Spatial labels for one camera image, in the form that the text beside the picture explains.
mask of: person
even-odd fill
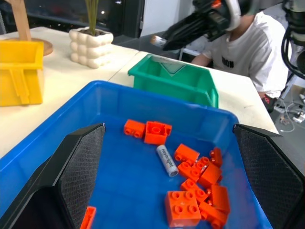
[[[250,77],[268,111],[285,88],[288,68],[281,56],[285,30],[263,12],[244,15],[240,25],[209,43],[193,64]]]

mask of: cable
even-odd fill
[[[297,124],[297,123],[294,123],[294,121],[290,118],[290,116],[289,116],[289,108],[292,106],[292,105],[294,105],[295,103],[294,102],[292,102],[292,103],[290,103],[288,106],[286,106],[286,104],[285,104],[285,102],[284,102],[284,100],[283,99],[281,99],[281,98],[279,98],[279,100],[281,101],[281,103],[283,103],[283,105],[284,105],[284,108],[285,108],[285,114],[287,115],[287,117],[288,117],[288,120],[289,120],[289,122],[291,123],[291,125],[292,125],[292,129],[291,130],[280,130],[281,132],[283,132],[283,133],[291,133],[291,132],[293,132],[294,130],[295,130],[295,126],[297,126],[297,127],[299,127],[299,128],[302,128],[302,129],[305,129],[305,127],[304,126],[302,126],[302,125],[300,125],[300,124]]]
[[[291,132],[293,132],[294,130],[295,130],[295,125],[294,125],[294,123],[293,123],[293,121],[291,120],[291,118],[289,117],[289,115],[288,115],[288,108],[290,107],[290,106],[292,106],[294,103],[292,103],[292,104],[289,104],[288,106],[286,106],[286,104],[285,104],[285,102],[283,101],[283,99],[279,99],[280,101],[281,101],[281,103],[283,103],[283,105],[284,105],[284,107],[285,107],[285,114],[287,114],[287,117],[288,117],[288,119],[289,119],[289,121],[290,121],[290,123],[291,123],[291,125],[292,125],[292,130],[280,130],[281,132],[284,132],[284,133],[291,133]]]

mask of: white table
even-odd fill
[[[31,30],[34,38],[50,41],[54,52],[44,57],[43,104],[0,107],[0,158],[38,127],[44,120],[93,80],[133,85],[127,71],[147,53],[114,45],[113,61],[99,69],[73,63],[69,59],[70,39],[67,33],[48,28]],[[17,33],[0,36],[0,40],[17,37]],[[210,69],[219,92],[219,107],[234,113],[239,122],[277,133],[249,78]]]

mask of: plant stem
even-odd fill
[[[95,36],[99,0],[85,0],[85,2],[88,13],[89,31],[93,36]]]

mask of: orange lego brick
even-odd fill
[[[174,155],[177,161],[186,161],[191,166],[197,162],[199,153],[186,145],[180,144]]]
[[[142,138],[145,131],[145,124],[128,119],[124,125],[124,133],[136,138]]]
[[[88,206],[80,229],[90,229],[96,214],[96,208]]]
[[[199,188],[198,185],[196,185],[196,183],[191,179],[187,179],[186,181],[184,181],[181,184],[180,188],[183,191],[192,191],[195,194],[195,198],[198,204],[204,202],[209,196],[205,193],[205,191]]]
[[[192,168],[187,162],[182,162],[178,166],[179,173],[186,179],[191,179],[195,182],[198,181],[200,177],[200,170],[197,168]]]
[[[197,168],[201,173],[203,170],[207,167],[207,165],[210,163],[210,160],[207,157],[202,157],[200,160],[195,163],[192,167]]]
[[[221,155],[221,149],[215,147],[211,152],[210,152],[210,156],[211,156],[211,162],[216,165],[217,167],[221,167],[221,165],[223,164],[223,156]]]
[[[147,122],[144,143],[164,145],[167,138],[166,125],[158,122]]]
[[[167,136],[171,135],[172,126],[171,126],[171,125],[168,125],[168,124],[165,124],[165,123],[160,123],[160,124],[165,125],[165,132],[166,132],[166,135],[167,135]]]
[[[198,183],[201,184],[204,188],[209,188],[211,185],[217,184],[222,179],[221,169],[215,166],[212,163],[209,163],[207,168],[203,171],[202,175],[199,178]]]
[[[226,187],[220,185],[212,185],[210,190],[210,199],[212,201],[213,207],[225,214],[229,214],[230,203]]]
[[[220,229],[223,228],[227,222],[227,215],[220,212],[211,205],[203,202],[199,205],[202,220],[210,222],[212,228]]]
[[[192,192],[167,192],[165,210],[169,227],[195,227],[201,220],[201,213]]]

